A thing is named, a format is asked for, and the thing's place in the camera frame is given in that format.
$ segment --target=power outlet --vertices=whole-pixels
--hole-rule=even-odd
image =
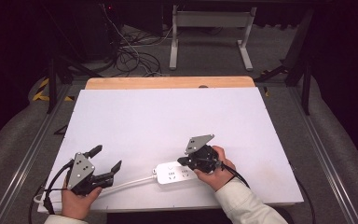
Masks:
[[[182,166],[177,161],[159,164],[153,173],[157,175],[159,184],[171,184],[175,182],[197,179],[196,174],[187,166]]]

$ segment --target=white metal stand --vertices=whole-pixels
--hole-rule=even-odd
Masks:
[[[178,27],[245,27],[243,39],[238,40],[238,46],[246,70],[253,71],[252,63],[246,50],[246,43],[251,33],[255,12],[255,7],[252,7],[250,12],[206,12],[177,11],[177,6],[173,6],[170,69],[175,70],[177,64]]]

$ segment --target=table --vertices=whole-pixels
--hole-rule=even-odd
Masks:
[[[49,181],[76,152],[99,144],[102,152],[90,159],[96,166],[95,175],[123,160],[114,186],[148,177],[158,164],[185,156],[189,137],[208,133],[215,134],[210,145],[226,148],[227,157],[265,203],[303,202],[260,92],[249,77],[90,79],[78,97]],[[62,181],[63,176],[54,188]],[[61,194],[52,192],[50,197],[59,200]],[[218,206],[212,189],[198,179],[169,185],[149,179],[102,194],[91,210],[110,213]],[[61,205],[55,203],[54,208],[60,210]],[[45,210],[39,206],[38,211]]]

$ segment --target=metal stand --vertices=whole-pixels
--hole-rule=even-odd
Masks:
[[[175,70],[177,64],[178,27],[246,27],[243,39],[238,40],[238,47],[246,70],[253,71],[253,66],[246,50],[246,43],[251,33],[255,12],[256,7],[252,7],[250,12],[207,12],[177,11],[177,6],[173,6],[170,69]]]
[[[57,78],[59,77],[62,84],[71,84],[73,81],[72,73],[68,67],[72,66],[80,72],[88,75],[89,77],[101,77],[97,73],[92,72],[87,67],[76,63],[65,56],[56,56],[52,58],[48,65],[48,78],[49,78],[49,104],[48,114],[54,109],[57,104]]]
[[[308,104],[310,96],[311,58],[309,55],[300,55],[300,52],[302,50],[304,40],[307,36],[308,28],[310,27],[312,15],[313,9],[310,8],[307,10],[307,13],[304,15],[304,18],[298,26],[295,38],[293,39],[290,49],[287,51],[286,58],[282,62],[282,65],[271,71],[265,71],[265,75],[254,79],[254,82],[264,82],[269,78],[275,77],[280,73],[286,73],[285,71],[288,71],[288,76],[285,80],[285,83],[287,86],[293,87],[297,84],[301,77],[304,76],[301,102],[304,112],[307,115],[310,114],[308,110]]]

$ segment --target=black cable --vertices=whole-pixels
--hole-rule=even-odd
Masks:
[[[101,72],[105,71],[106,69],[112,67],[112,65],[114,65],[115,63],[116,63],[116,61],[112,58],[112,60],[110,60],[109,63],[107,63],[107,64],[105,64],[105,65],[103,65],[102,67],[99,67],[99,68],[90,69],[90,71],[94,72],[94,73],[101,73]],[[86,75],[85,73],[83,73],[83,72],[81,72],[81,71],[79,71],[79,70],[77,70],[75,68],[74,69],[69,69],[69,71],[71,71],[72,74],[77,75],[77,76]]]
[[[66,189],[51,189],[50,191],[53,191],[53,190],[66,190]]]
[[[249,187],[248,182],[246,182],[245,178],[243,178],[243,176],[240,175],[240,173],[238,173],[236,170],[232,169],[231,167],[225,165],[224,163],[222,163],[222,169],[227,169],[230,173],[232,173],[234,176],[236,176],[240,181],[242,181],[246,187]]]
[[[136,44],[138,44],[139,42],[143,41],[144,39],[148,38],[148,37],[155,37],[156,40],[153,40],[150,43],[143,43],[142,45],[151,45],[151,44],[155,44],[158,43],[161,40],[161,36],[154,36],[151,34],[148,34],[146,32],[143,31],[133,31],[133,32],[129,32],[124,34],[123,36],[127,36],[129,39],[127,39],[127,41],[132,45],[132,46],[137,46]]]
[[[66,170],[67,168],[72,167],[72,165],[74,164],[73,160],[70,160],[68,163],[66,163],[61,170],[54,176],[54,178],[51,180],[50,185],[48,185],[48,188],[45,189],[45,199],[43,200],[43,206],[45,206],[45,208],[48,210],[48,213],[51,215],[55,215],[54,213],[54,209],[53,209],[53,205],[51,203],[51,199],[50,199],[50,193],[52,191],[53,185],[56,182],[56,180],[58,179],[58,177],[62,174],[62,172],[64,170]]]
[[[307,190],[304,188],[304,186],[302,185],[302,183],[298,180],[298,178],[296,176],[295,176],[295,179],[296,179],[297,184],[303,189],[303,191],[307,197],[307,200],[310,204],[310,212],[312,213],[312,224],[316,224],[315,210],[313,208],[312,201],[310,200],[310,196],[307,193]]]
[[[116,69],[121,73],[112,75],[112,77],[117,77],[125,73],[127,73],[128,76],[130,72],[136,70],[139,65],[145,67],[146,74],[144,75],[144,77],[153,76],[157,73],[161,73],[161,65],[159,60],[149,53],[134,53],[128,49],[120,48],[118,51],[117,59],[120,61],[120,63],[116,64]],[[134,60],[136,61],[136,63],[129,65],[129,63]]]
[[[39,191],[46,186],[46,183],[48,182],[48,177],[46,177],[46,179],[43,181],[43,183],[39,186],[39,188],[37,188],[36,192],[34,193],[34,197],[37,196],[37,194],[39,193]],[[31,200],[31,204],[28,208],[28,223],[32,224],[32,209],[34,207],[34,197]]]

